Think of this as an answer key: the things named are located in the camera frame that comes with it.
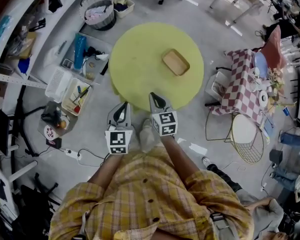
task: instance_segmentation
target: gray floor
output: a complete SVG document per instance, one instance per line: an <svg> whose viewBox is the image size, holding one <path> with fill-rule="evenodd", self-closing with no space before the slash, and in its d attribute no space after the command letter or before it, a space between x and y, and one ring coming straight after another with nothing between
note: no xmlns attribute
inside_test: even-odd
<svg viewBox="0 0 300 240"><path fill-rule="evenodd" d="M177 26L185 31L198 45L204 59L204 80L201 90L194 99L185 107L177 111L179 131L176 139L186 140L183 145L185 151L195 160L197 165L204 169L201 164L201 155L194 155L187 146L191 143L207 149L206 155L213 160L220 169L229 174L234 181L237 181L251 194L258 198L265 197L265 192L261 192L261 180L266 172L269 161L269 151L277 147L283 149L284 158L290 153L290 149L277 143L279 130L289 129L292 125L291 119L286 117L278 108L274 116L275 137L272 138L269 145L265 147L262 159L254 164L245 163L234 148L229 143L222 141L206 141L205 122L208 109L204 104L212 101L212 98L205 93L205 85L210 76L215 74L215 67L230 66L231 61L223 55L223 51L237 50L245 48L255 48L262 46L262 41L255 36L255 31L260 30L262 24L271 24L270 15L267 14L268 7L265 6L258 16L247 15L236 25L238 34L225 25L225 20L231 21L240 15L247 8L243 2L239 2L237 7L231 5L229 1L221 0L214 10L209 10L209 4L213 0L193 0L198 6L186 0L165 0L163 5L158 5L158 0L132 0L135 2L134 11L123 19L119 19L116 25L106 32L98 32L86 26L83 32L106 41L112 45L128 29L146 22L164 22ZM27 87L24 95L25 110L31 110L37 106L42 106L47 102L44 90ZM62 138L62 147L75 151L81 148L87 148L95 154L104 157L107 153L105 140L106 118L108 112L119 103L119 97L116 96L111 87L111 81L108 74L105 75L101 85L93 89L88 104L78 118L78 121L72 132ZM145 112L138 112L132 115L132 123L139 130L141 122L147 116ZM45 138L37 131L40 112L37 112L26 119L25 127L30 142L37 152L44 151L47 146ZM207 126L207 131L211 137L223 137L227 134L230 126L230 116L212 116ZM24 154L19 149L19 157ZM83 152L83 158L80 161L82 166L73 158L66 156L58 150L53 150L41 157L36 158L38 166L23 176L19 183L31 184L31 177L35 172L40 173L41 180L47 186L52 186L54 182L59 183L59 187L54 191L55 195L62 199L66 192L75 184L86 181L97 170L101 160L87 152ZM32 157L23 157L18 159L18 165L24 166ZM269 178L271 170L266 173L263 183L267 183L266 190L269 194L278 196L281 187L276 185L273 179Z"/></svg>

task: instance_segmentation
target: red checkered tablecloth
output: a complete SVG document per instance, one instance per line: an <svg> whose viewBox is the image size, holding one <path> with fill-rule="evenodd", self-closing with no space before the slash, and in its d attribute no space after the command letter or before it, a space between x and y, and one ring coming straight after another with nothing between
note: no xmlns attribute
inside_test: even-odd
<svg viewBox="0 0 300 240"><path fill-rule="evenodd" d="M212 106L210 109L215 115L224 115L238 112L261 124L263 114L258 96L259 91L250 91L247 88L253 78L248 74L253 68L253 55L250 49L230 51L227 53L232 58L232 72L229 87L221 100L221 106Z"/></svg>

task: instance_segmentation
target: wire basket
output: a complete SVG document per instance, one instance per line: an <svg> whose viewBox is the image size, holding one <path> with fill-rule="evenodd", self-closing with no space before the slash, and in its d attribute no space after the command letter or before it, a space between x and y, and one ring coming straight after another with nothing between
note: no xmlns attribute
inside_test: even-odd
<svg viewBox="0 0 300 240"><path fill-rule="evenodd" d="M86 11L100 6L106 6L106 11L98 18L88 20L86 18ZM114 0L82 0L79 14L86 24L99 31L109 30L116 23Z"/></svg>

